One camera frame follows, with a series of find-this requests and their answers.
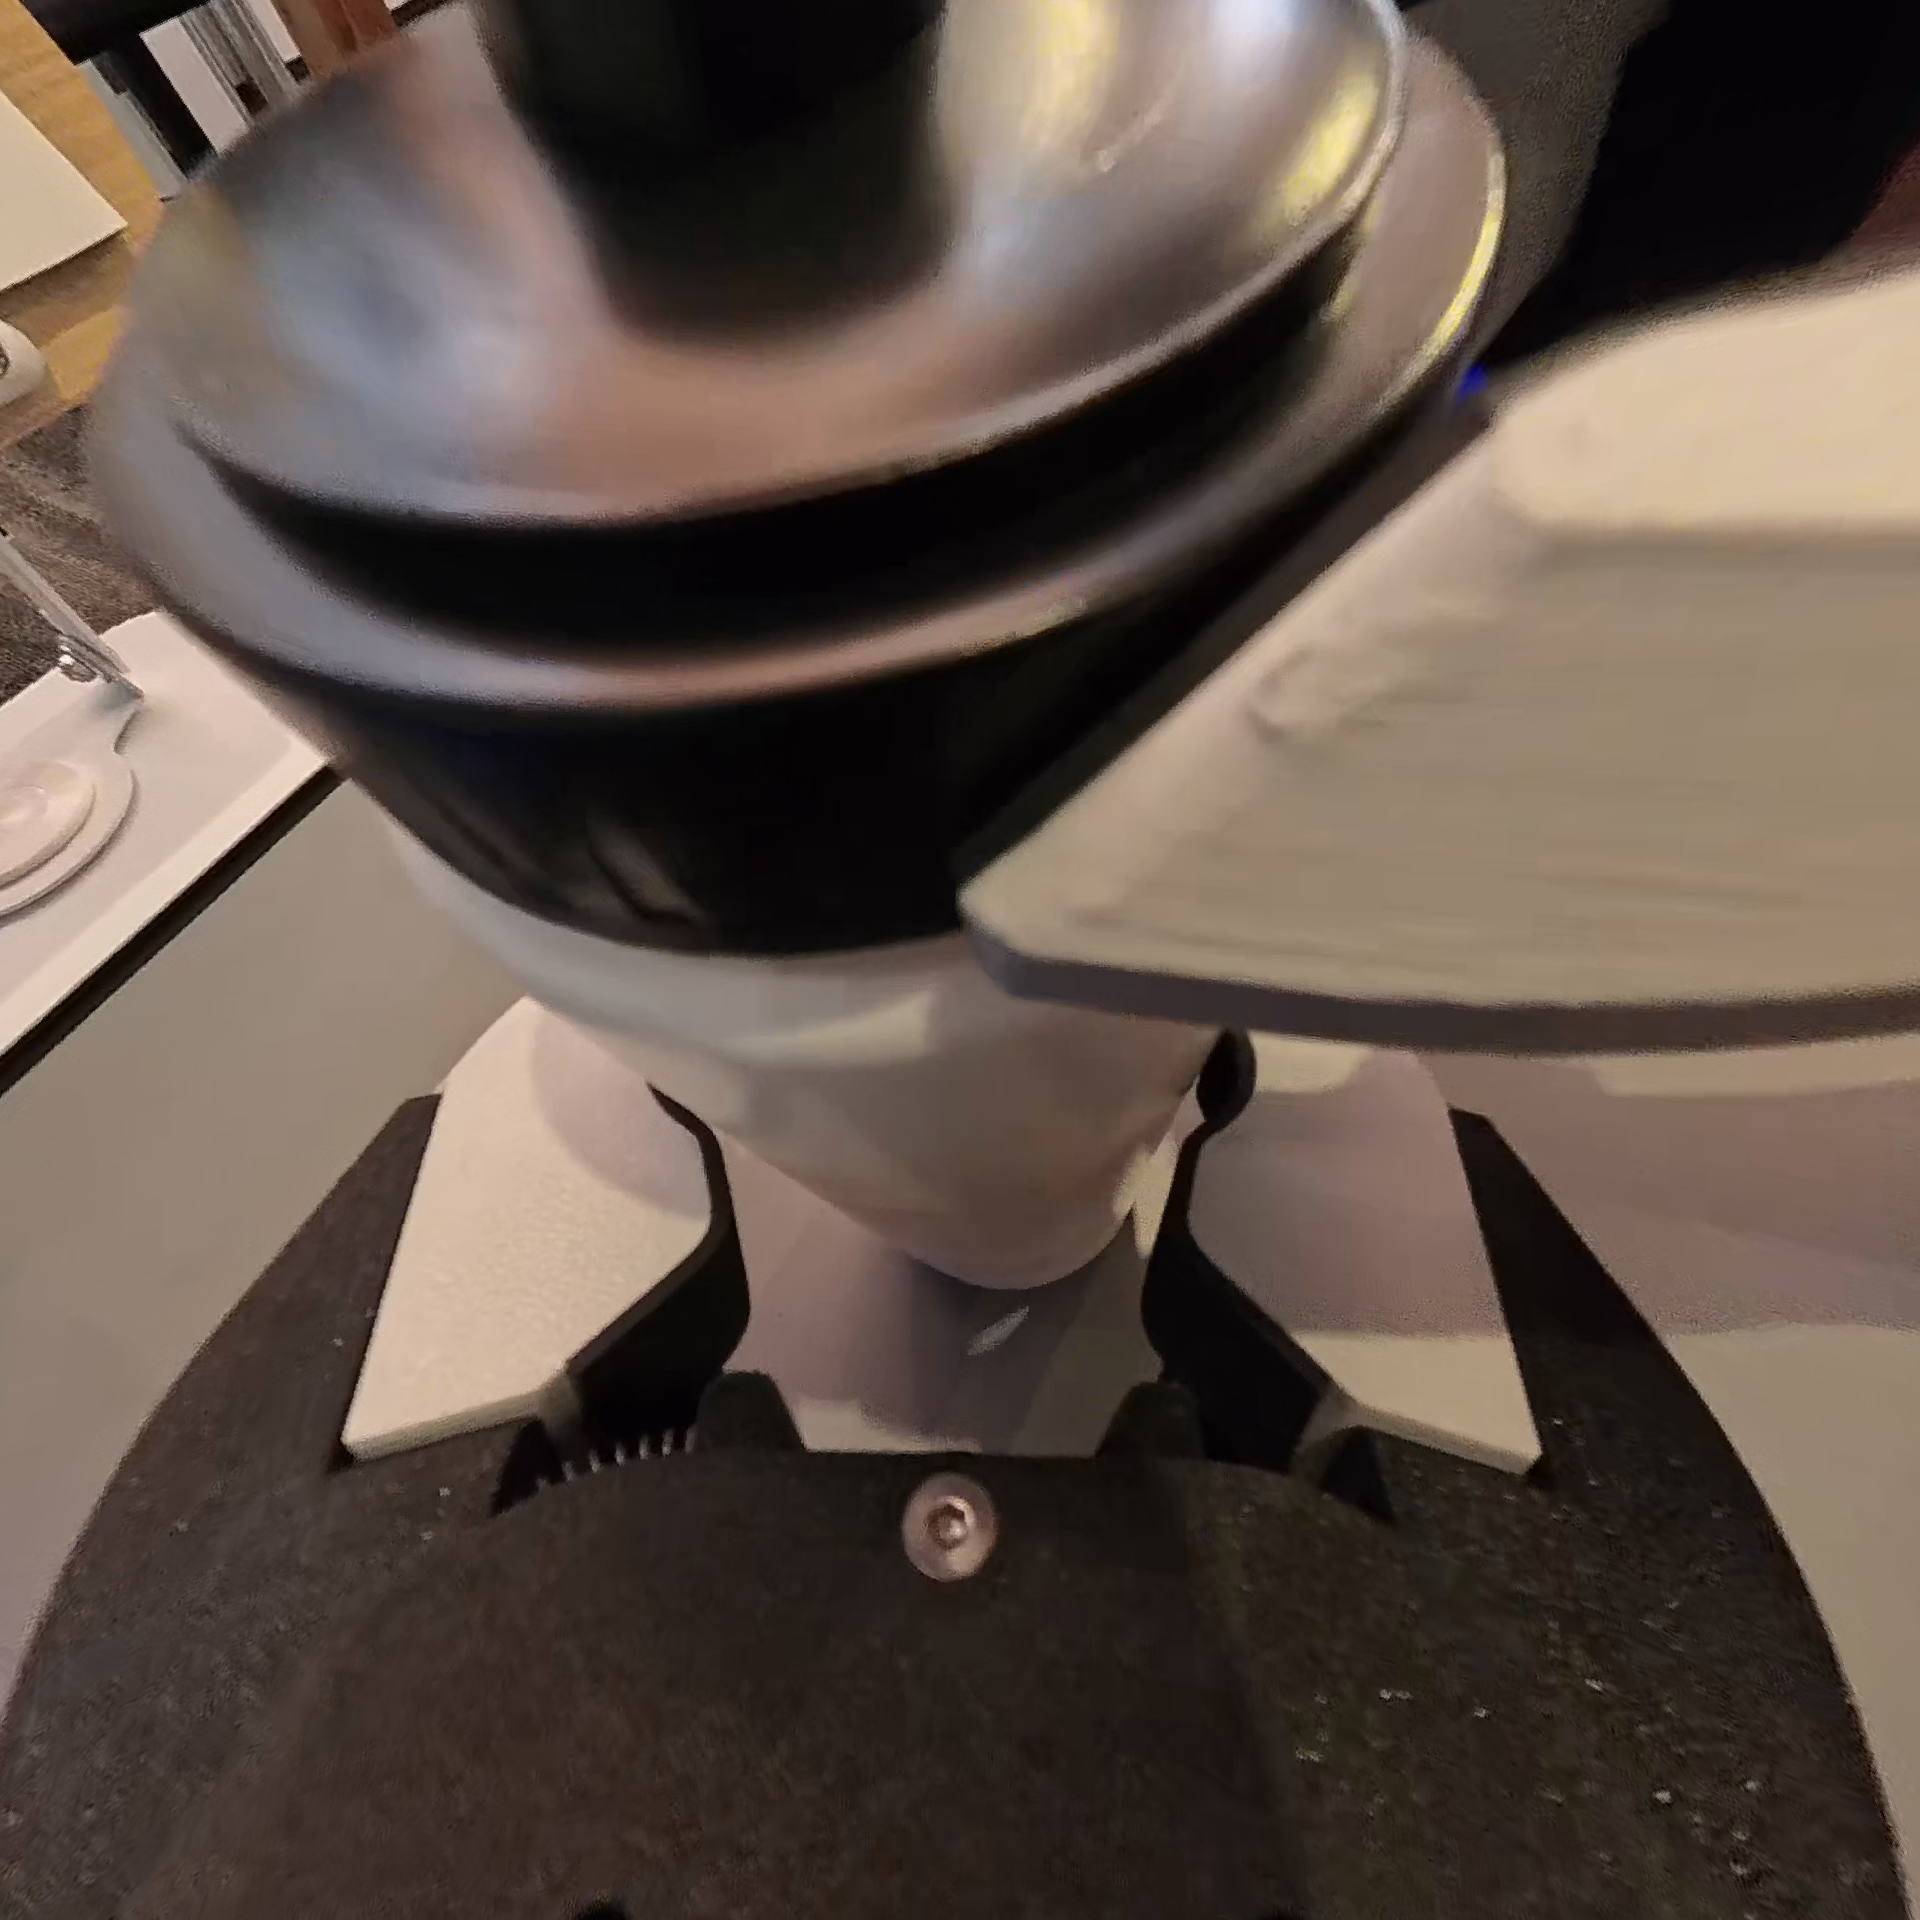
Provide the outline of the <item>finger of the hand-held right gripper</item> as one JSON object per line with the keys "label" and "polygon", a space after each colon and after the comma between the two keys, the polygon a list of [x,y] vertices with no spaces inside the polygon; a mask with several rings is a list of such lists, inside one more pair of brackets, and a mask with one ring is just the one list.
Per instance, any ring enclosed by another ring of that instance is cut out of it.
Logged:
{"label": "finger of the hand-held right gripper", "polygon": [[1529,369],[960,908],[1009,992],[1188,1024],[1914,1033],[1917,278]]}

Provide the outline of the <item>white bottle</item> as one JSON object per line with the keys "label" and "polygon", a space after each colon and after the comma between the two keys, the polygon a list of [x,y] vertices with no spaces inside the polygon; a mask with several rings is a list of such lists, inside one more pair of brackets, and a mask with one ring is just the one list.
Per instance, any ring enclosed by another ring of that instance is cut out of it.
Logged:
{"label": "white bottle", "polygon": [[1216,1028],[1009,993],[960,934],[748,958],[556,925],[390,827],[548,1015],[900,1255],[1035,1289],[1107,1251]]}

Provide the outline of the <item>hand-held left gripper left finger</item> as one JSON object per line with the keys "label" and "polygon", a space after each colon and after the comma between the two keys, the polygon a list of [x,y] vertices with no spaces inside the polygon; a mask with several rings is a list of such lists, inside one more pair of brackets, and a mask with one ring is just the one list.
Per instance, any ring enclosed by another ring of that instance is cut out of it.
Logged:
{"label": "hand-held left gripper left finger", "polygon": [[517,1000],[438,1091],[342,1452],[368,1465],[523,1423],[574,1452],[593,1360],[733,1227],[713,1129]]}

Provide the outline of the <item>white sign stand base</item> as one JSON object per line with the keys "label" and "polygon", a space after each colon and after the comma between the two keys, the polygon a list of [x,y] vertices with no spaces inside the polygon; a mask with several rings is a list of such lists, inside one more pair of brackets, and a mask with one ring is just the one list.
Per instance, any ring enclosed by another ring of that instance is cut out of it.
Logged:
{"label": "white sign stand base", "polygon": [[70,413],[5,452],[5,1051],[323,775],[132,583],[82,427]]}

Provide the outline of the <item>black bottle lid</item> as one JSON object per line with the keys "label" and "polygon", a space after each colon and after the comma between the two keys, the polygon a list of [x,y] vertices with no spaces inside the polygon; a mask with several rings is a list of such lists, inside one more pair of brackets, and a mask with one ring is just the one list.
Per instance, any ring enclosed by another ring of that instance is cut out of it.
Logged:
{"label": "black bottle lid", "polygon": [[1505,173],[1396,4],[449,4],[164,216],[94,469],[480,893],[910,941],[1433,411]]}

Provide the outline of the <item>black stand leg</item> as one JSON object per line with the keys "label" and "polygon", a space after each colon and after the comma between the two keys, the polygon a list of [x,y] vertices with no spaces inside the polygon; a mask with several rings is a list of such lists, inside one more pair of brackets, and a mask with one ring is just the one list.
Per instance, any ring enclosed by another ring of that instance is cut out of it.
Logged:
{"label": "black stand leg", "polygon": [[97,64],[116,100],[125,100],[157,137],[161,151],[193,176],[212,156],[200,119],[164,77],[145,35],[178,20],[197,3],[25,3],[74,64]]}

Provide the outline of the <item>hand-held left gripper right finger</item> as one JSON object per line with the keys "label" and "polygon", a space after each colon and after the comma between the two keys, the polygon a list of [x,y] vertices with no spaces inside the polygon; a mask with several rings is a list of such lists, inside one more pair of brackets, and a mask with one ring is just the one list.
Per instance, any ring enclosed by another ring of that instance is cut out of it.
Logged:
{"label": "hand-held left gripper right finger", "polygon": [[1193,1096],[1142,1329],[1209,1455],[1320,1473],[1374,1433],[1529,1473],[1544,1443],[1429,1067],[1228,1035]]}

